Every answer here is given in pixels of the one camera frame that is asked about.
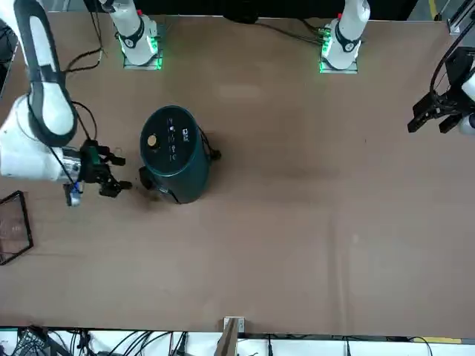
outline metal bracket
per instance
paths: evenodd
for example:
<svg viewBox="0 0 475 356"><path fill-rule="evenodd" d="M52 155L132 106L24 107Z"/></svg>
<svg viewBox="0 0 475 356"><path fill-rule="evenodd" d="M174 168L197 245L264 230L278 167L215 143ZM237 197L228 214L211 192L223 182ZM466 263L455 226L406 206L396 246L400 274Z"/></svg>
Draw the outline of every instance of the metal bracket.
<svg viewBox="0 0 475 356"><path fill-rule="evenodd" d="M320 73L358 74L358 63L354 61L347 69L338 70L321 60L319 70Z"/></svg>
<svg viewBox="0 0 475 356"><path fill-rule="evenodd" d="M460 34L460 25L468 19L475 10L475 0L464 0L454 15L447 20L449 33L458 36Z"/></svg>
<svg viewBox="0 0 475 356"><path fill-rule="evenodd" d="M230 319L237 319L237 332L244 332L244 318L243 317L225 317L223 319L223 330L229 323Z"/></svg>

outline green led light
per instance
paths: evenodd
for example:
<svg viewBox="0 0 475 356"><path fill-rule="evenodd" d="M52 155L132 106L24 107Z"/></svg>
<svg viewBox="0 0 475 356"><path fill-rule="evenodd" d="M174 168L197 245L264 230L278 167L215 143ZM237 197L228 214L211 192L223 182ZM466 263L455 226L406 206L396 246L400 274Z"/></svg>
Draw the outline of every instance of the green led light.
<svg viewBox="0 0 475 356"><path fill-rule="evenodd" d="M162 63L163 63L163 58L160 57L160 58L157 60L157 66L155 67L155 69L162 70Z"/></svg>
<svg viewBox="0 0 475 356"><path fill-rule="evenodd" d="M147 36L147 43L148 43L148 46L150 47L150 51L153 54L157 54L158 52L157 39L155 39L154 37Z"/></svg>

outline cable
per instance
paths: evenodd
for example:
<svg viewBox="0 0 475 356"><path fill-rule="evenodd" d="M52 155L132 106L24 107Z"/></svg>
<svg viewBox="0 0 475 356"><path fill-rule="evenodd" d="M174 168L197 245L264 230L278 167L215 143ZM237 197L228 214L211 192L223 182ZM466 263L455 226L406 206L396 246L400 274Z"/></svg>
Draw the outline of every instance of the cable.
<svg viewBox="0 0 475 356"><path fill-rule="evenodd" d="M439 71L441 70L442 66L446 61L448 60L448 57L452 54L452 52L456 49L456 47L459 45L459 43L464 39L464 37L467 35L467 33L472 29L472 27L475 25L475 19L472 19L471 22L467 25L467 27L460 33L459 37L453 42L453 44L449 47L445 55L442 57L440 62L438 63L435 71L433 72L432 79L430 80L430 86L429 86L429 94L430 97L432 98L433 102L441 109L451 109L453 108L453 105L446 105L442 103L441 96L437 94L437 92L434 89L434 85L436 83L436 78L439 75Z"/></svg>
<svg viewBox="0 0 475 356"><path fill-rule="evenodd" d="M351 356L350 340L348 340L348 337L347 337L347 354L346 354L346 356Z"/></svg>
<svg viewBox="0 0 475 356"><path fill-rule="evenodd" d="M142 342L142 345L141 345L141 349L140 349L140 356L143 356L143 353L142 353L143 349L142 349L142 348L143 348L144 345L148 342L148 339L150 339L150 336L151 336L151 334L149 334L145 339L143 339L143 342Z"/></svg>
<svg viewBox="0 0 475 356"><path fill-rule="evenodd" d="M325 31L325 30L328 30L327 28L325 27L321 27L321 26L312 26L307 20L305 19L298 19L302 24L304 24L304 26L311 32L311 33L314 33L315 35L319 35L320 34L320 31Z"/></svg>
<svg viewBox="0 0 475 356"><path fill-rule="evenodd" d="M135 340L128 346L128 348L125 350L123 356L129 355L129 354L139 345L139 343L142 342L142 341L143 341L147 336L149 336L150 334L152 334L152 332L143 332L143 334L141 334L137 339L135 339Z"/></svg>
<svg viewBox="0 0 475 356"><path fill-rule="evenodd" d="M101 27L100 27L100 22L99 22L99 15L98 15L98 9L97 9L97 2L95 1L95 4L96 4L96 20L97 20L97 25L96 25L96 21L94 20L94 15L93 13L90 11L89 12L89 15L91 16L91 21L92 21L92 25L94 26L94 31L96 32L96 35L97 35L97 39L99 41L99 48L97 48L96 50L90 50L88 52L84 52L82 54L79 54L76 58L74 58L70 63L69 65L66 67L66 70L65 70L65 73L73 73L73 72L79 72L79 71L82 71L82 70L90 70L90 69L94 69L95 67L97 67L100 62L101 62L101 59L102 59L102 52L103 52L103 46L102 46L102 33L101 33ZM73 68L73 66L80 60L80 59L83 59L87 56L91 56L95 53L100 53L99 54L99 58L97 59L97 63L95 65L89 65L89 66L86 66L86 67L79 67L79 68Z"/></svg>
<svg viewBox="0 0 475 356"><path fill-rule="evenodd" d="M221 158L221 151L215 150L213 147L211 147L211 144L209 143L208 137L206 136L206 134L203 132L203 130L201 130L200 126L198 126L198 128L200 129L200 132L201 132L201 139L203 140L203 144L206 144L206 146L208 147L209 159L211 161L217 161L218 159Z"/></svg>
<svg viewBox="0 0 475 356"><path fill-rule="evenodd" d="M173 346L173 332L170 335L170 343L168 344L168 356L171 355L171 347Z"/></svg>
<svg viewBox="0 0 475 356"><path fill-rule="evenodd" d="M55 332L54 330L50 330L50 332L52 332L53 334L55 334L60 340L61 340L61 344L62 346L65 348L65 350L67 351L68 350L68 347L66 346L66 343L65 341L63 340L63 338L61 337L61 335L58 333L58 332Z"/></svg>
<svg viewBox="0 0 475 356"><path fill-rule="evenodd" d="M86 110L89 113L89 115L91 116L91 120L92 120L92 123L94 125L94 140L96 140L97 139L97 122L96 122L96 119L94 118L94 115L92 114L92 111L86 105L82 104L81 102L75 102L75 101L71 101L71 102L75 105L80 106L84 110ZM91 137L89 136L88 130L86 130L84 122L81 120L81 116L79 116L79 114L78 114L78 119L79 119L79 123L82 126L82 129L84 130L84 133L86 134L86 137L88 139L91 139Z"/></svg>
<svg viewBox="0 0 475 356"><path fill-rule="evenodd" d="M180 344L181 344L181 340L185 337L185 334L186 334L186 332L182 332L182 333L181 333L180 338L179 338L178 341L177 341L177 345L175 346L173 352L172 352L169 356L176 356L178 347L179 347Z"/></svg>
<svg viewBox="0 0 475 356"><path fill-rule="evenodd" d="M415 339L421 339L422 341L424 341L425 344L427 345L427 348L429 349L429 355L433 356L432 355L432 348L430 347L430 345L429 345L429 343L426 339L424 339L423 337L420 337L420 336L415 336L415 337L409 337L408 338L409 341L412 341L412 340L415 340Z"/></svg>
<svg viewBox="0 0 475 356"><path fill-rule="evenodd" d="M138 354L139 354L143 349L145 349L145 347L147 347L149 344L153 343L155 340L158 340L158 339L160 339L161 337L163 337L163 336L165 336L165 335L168 335L168 334L171 334L171 332L164 332L163 334L160 334L160 335L154 337L153 339L147 341L147 343L146 343L145 345L143 345L143 346L140 348L140 350L137 351L137 353L136 353L134 356L138 356Z"/></svg>
<svg viewBox="0 0 475 356"><path fill-rule="evenodd" d="M447 75L447 71L445 71L444 75L440 77L440 80L439 82L437 83L436 87L434 88L434 90L437 90L437 88L439 87L440 83L442 82L442 80L444 79L444 77Z"/></svg>
<svg viewBox="0 0 475 356"><path fill-rule="evenodd" d="M115 345L115 347L106 355L106 356L111 356L114 351L117 350L117 348L122 345L130 336L136 334L137 332L131 332L129 335L127 335L126 337L124 337L117 345Z"/></svg>
<svg viewBox="0 0 475 356"><path fill-rule="evenodd" d="M294 39L300 39L301 41L311 43L312 45L321 45L323 43L318 37L315 38L315 37L296 35L294 33L282 30L279 27L274 27L270 24L264 24L262 22L256 22L254 25L270 28L271 30L277 31L277 32L282 33L286 36L290 36Z"/></svg>
<svg viewBox="0 0 475 356"><path fill-rule="evenodd" d="M267 355L268 356L274 356L274 352L272 350L272 344L270 343L270 334L268 335L268 338L267 338Z"/></svg>

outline table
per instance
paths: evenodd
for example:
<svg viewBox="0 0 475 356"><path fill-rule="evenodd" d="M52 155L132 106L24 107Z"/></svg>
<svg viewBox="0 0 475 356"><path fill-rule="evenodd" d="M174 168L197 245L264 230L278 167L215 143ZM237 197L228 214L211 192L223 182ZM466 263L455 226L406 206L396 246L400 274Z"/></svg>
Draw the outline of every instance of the table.
<svg viewBox="0 0 475 356"><path fill-rule="evenodd" d="M63 67L97 46L87 13L50 20ZM310 44L212 17L168 19L163 70L125 71L100 20L107 56L68 90L136 187L66 208L58 184L1 178L27 192L36 242L0 268L1 324L217 331L234 315L248 332L474 336L475 141L406 129L443 23L369 23L359 74L341 75L318 73ZM2 117L26 90L17 56ZM140 188L140 131L164 105L223 154L189 205Z"/></svg>

